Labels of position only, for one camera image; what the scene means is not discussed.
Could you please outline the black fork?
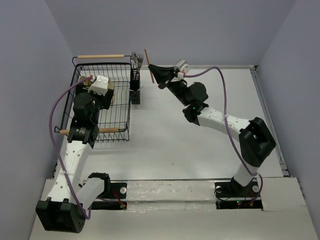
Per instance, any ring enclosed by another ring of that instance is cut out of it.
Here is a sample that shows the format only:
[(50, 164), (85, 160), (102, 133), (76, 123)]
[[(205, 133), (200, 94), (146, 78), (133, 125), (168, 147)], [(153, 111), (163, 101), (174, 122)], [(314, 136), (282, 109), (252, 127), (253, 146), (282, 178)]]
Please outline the black fork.
[(140, 71), (142, 65), (143, 65), (143, 61), (144, 61), (144, 55), (143, 54), (138, 54), (137, 55), (137, 70)]

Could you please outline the all silver fork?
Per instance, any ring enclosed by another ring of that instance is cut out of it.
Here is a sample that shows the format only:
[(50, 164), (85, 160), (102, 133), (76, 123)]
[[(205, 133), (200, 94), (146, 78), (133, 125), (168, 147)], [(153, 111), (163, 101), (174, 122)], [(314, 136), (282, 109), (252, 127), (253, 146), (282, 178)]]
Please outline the all silver fork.
[(133, 52), (131, 53), (130, 61), (131, 61), (131, 67), (132, 67), (133, 69), (138, 66), (138, 57), (137, 57), (137, 52), (136, 52), (136, 51), (133, 51)]

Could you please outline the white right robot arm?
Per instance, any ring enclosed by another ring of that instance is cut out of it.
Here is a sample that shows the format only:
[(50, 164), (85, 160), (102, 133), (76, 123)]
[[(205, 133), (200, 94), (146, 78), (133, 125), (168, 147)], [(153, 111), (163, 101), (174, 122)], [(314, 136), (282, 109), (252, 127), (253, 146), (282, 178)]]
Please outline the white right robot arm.
[(249, 183), (258, 175), (265, 159), (276, 147), (265, 121), (259, 117), (243, 119), (220, 112), (210, 107), (207, 89), (201, 82), (188, 85), (188, 65), (182, 63), (172, 67), (149, 64), (159, 89), (168, 89), (184, 106), (184, 117), (188, 122), (226, 134), (241, 164), (230, 181), (230, 190), (235, 196), (242, 196), (249, 189)]

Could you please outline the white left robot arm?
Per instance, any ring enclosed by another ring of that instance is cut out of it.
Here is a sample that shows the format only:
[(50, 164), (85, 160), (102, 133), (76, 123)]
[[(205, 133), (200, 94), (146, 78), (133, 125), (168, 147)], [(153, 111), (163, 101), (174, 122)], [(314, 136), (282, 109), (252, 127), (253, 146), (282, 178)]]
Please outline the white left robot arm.
[(85, 163), (94, 148), (98, 133), (101, 102), (89, 92), (73, 98), (73, 118), (67, 137), (66, 152), (59, 155), (60, 171), (45, 200), (35, 211), (46, 231), (80, 233), (91, 218), (92, 203), (110, 194), (107, 173), (93, 172), (80, 186)]

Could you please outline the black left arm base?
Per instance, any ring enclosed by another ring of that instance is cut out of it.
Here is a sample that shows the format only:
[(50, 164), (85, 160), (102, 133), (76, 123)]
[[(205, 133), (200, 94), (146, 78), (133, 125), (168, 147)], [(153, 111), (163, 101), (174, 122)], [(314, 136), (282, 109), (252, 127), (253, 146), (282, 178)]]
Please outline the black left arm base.
[(108, 193), (100, 194), (92, 203), (92, 210), (122, 211), (127, 209), (126, 182), (112, 182)]

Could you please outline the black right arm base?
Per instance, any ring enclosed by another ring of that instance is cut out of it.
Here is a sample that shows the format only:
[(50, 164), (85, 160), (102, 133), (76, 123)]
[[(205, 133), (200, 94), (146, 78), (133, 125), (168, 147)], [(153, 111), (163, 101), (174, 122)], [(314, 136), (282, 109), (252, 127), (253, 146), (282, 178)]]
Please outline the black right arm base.
[(214, 196), (218, 210), (263, 209), (258, 182), (253, 179), (246, 187), (237, 182), (214, 183)]

